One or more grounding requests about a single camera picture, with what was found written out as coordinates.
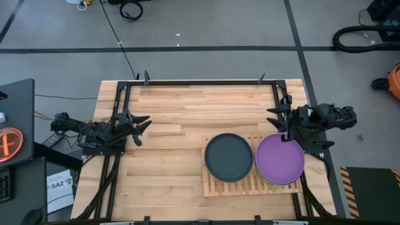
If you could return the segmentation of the black desk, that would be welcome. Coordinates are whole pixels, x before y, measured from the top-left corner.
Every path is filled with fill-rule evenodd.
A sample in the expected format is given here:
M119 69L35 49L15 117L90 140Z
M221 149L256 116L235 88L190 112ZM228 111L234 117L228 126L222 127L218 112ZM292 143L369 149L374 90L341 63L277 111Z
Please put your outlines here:
M21 164L34 156L34 80L25 79L0 86L0 92L7 95L0 100L0 113L5 121L0 122L0 130L17 129L21 142L9 140L10 158L0 162L0 168Z

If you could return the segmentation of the orange vacuum cleaner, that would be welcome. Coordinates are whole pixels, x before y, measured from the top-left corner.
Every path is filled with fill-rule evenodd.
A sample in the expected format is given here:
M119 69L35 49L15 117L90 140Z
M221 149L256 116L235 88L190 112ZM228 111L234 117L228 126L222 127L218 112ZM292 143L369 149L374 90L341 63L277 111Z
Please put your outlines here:
M385 90L400 99L400 63L397 63L386 78L378 78L372 81L371 87L375 90Z

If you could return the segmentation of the black metal table frame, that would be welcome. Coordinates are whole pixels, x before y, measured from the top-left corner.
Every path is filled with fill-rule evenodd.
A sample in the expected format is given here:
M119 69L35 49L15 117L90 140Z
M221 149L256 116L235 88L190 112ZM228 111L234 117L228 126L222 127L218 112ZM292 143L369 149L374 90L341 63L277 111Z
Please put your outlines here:
M118 81L101 83L94 119L107 121L128 108L150 116L142 145L128 139L116 182L104 195L100 213L114 221L233 221L293 219L315 215L302 192L250 196L203 196L202 137L221 133L275 133L267 109L290 94L294 106L306 104L299 79L134 81L130 91Z

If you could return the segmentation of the black power adapter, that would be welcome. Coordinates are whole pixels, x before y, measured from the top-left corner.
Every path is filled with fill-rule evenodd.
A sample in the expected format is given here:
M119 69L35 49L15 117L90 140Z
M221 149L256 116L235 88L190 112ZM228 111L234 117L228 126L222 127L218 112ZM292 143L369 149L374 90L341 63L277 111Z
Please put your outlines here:
M48 148L53 148L55 145L57 145L63 139L64 139L64 136L62 134L54 133L50 137L48 137L42 143L42 145L44 145Z

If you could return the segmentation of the black yellow striped mat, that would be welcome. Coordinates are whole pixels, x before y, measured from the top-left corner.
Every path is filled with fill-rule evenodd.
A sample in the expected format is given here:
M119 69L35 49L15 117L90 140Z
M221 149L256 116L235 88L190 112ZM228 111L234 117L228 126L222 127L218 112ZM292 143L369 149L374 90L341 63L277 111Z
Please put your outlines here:
M351 218L400 223L400 172L341 167L340 173Z

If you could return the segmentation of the dark green plate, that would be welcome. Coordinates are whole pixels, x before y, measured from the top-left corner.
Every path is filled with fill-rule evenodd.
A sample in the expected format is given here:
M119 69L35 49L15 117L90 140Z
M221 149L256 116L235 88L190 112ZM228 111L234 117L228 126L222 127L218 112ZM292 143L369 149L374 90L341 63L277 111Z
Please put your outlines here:
M249 174L253 166L253 152L241 136L223 133L207 143L204 160L207 170L216 179L234 183Z

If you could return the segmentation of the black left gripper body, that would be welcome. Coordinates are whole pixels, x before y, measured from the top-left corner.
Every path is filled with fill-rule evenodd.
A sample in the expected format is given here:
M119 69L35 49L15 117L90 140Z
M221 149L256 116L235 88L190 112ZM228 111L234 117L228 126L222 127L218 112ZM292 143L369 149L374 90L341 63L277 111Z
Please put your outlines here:
M130 111L123 111L122 113L118 113L114 116L115 121L118 122L117 125L114 126L111 135L111 142L115 143L122 138L125 138L128 135L132 135L134 139L134 143L137 146L141 146L142 142L139 139L139 135L135 134L135 126L129 117Z

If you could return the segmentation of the purple plate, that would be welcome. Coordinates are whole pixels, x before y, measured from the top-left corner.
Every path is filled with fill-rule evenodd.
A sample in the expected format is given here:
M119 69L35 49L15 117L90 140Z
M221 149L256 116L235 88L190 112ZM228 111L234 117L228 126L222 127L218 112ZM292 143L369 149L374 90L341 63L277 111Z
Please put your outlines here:
M296 141L282 141L281 134L265 137L257 146L255 163L259 174L268 182L287 185L304 171L305 155Z

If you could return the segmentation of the orange round disc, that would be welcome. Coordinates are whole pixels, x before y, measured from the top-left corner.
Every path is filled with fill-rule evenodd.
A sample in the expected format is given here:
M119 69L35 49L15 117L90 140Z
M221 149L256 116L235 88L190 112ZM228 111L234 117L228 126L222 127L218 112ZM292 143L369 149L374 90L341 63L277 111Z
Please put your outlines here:
M0 129L0 163L9 161L20 151L23 139L19 129L14 127Z

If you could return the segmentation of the white printed paper sheet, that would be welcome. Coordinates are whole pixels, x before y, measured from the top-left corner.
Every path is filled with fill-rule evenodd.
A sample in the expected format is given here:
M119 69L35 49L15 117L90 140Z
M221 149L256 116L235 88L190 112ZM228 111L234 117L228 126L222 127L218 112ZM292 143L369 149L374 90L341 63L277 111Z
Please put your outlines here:
M74 204L73 177L70 170L65 170L47 177L47 213Z

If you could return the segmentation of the wooden slatted shelf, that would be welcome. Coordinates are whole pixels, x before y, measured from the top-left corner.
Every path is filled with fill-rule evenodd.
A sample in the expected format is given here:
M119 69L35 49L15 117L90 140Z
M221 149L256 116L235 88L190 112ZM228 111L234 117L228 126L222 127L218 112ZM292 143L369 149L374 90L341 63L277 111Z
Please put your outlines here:
M255 157L258 144L267 137L264 134L243 134L241 136L251 146L253 159ZM252 169L249 174L242 180L237 182L223 182L216 179L207 169L204 160L204 152L207 143L212 137L202 137L202 188L203 196L219 197L219 196L250 196L250 195L267 195L267 194L291 194L301 193L302 187L300 177L291 184L275 185L268 183L260 177L255 168L253 161Z

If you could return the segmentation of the black equipment case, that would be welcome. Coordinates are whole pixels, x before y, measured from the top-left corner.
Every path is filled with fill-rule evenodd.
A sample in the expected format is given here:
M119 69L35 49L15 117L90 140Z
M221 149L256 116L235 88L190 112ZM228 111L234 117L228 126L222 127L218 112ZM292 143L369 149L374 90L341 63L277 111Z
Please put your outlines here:
M373 0L367 12L372 21L378 22L386 19L399 5L400 0Z

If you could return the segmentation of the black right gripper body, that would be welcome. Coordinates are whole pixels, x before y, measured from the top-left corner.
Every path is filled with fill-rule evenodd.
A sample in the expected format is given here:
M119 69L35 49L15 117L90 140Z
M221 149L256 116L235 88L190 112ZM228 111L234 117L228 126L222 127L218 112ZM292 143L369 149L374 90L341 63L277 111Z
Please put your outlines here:
M287 129L286 132L292 129L310 129L311 123L309 121L309 106L299 106L296 109L289 110L286 113Z

